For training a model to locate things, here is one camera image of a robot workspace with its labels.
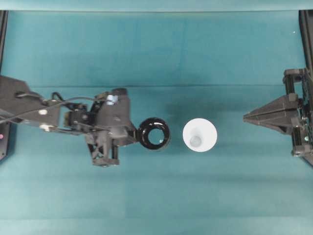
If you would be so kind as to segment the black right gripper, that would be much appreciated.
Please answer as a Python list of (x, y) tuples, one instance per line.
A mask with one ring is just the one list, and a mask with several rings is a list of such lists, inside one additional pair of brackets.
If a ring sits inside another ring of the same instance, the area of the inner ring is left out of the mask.
[[(243, 116), (243, 121), (266, 127), (284, 135), (291, 135), (292, 155), (313, 155), (313, 79), (310, 71), (291, 69), (284, 72), (283, 83), (286, 94)], [(258, 119), (264, 115), (296, 110), (296, 117)]]

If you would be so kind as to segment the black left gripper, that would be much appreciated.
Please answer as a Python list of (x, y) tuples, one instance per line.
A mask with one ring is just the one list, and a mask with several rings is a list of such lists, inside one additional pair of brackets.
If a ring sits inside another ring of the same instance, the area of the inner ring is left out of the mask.
[(85, 136), (93, 165), (119, 165), (118, 148), (137, 142), (136, 128), (132, 122), (131, 126), (96, 126), (96, 114), (102, 103), (94, 102), (90, 110), (81, 103), (66, 105), (69, 111), (65, 114), (64, 126)]

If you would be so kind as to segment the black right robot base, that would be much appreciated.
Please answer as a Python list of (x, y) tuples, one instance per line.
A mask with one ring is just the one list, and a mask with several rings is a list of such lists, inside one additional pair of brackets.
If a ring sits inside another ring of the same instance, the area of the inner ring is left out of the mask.
[(313, 76), (313, 10), (299, 11), (299, 27), (303, 50), (305, 55), (306, 68)]

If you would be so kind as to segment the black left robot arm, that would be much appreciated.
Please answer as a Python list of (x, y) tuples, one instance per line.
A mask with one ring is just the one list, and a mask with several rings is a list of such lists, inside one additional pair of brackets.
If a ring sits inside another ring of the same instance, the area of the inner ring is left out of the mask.
[(54, 92), (51, 99), (30, 90), (14, 78), (0, 78), (0, 121), (33, 125), (46, 132), (83, 135), (92, 164), (118, 165), (118, 148), (136, 143), (136, 128), (130, 120), (130, 99), (125, 88), (117, 88), (87, 98), (64, 100)]

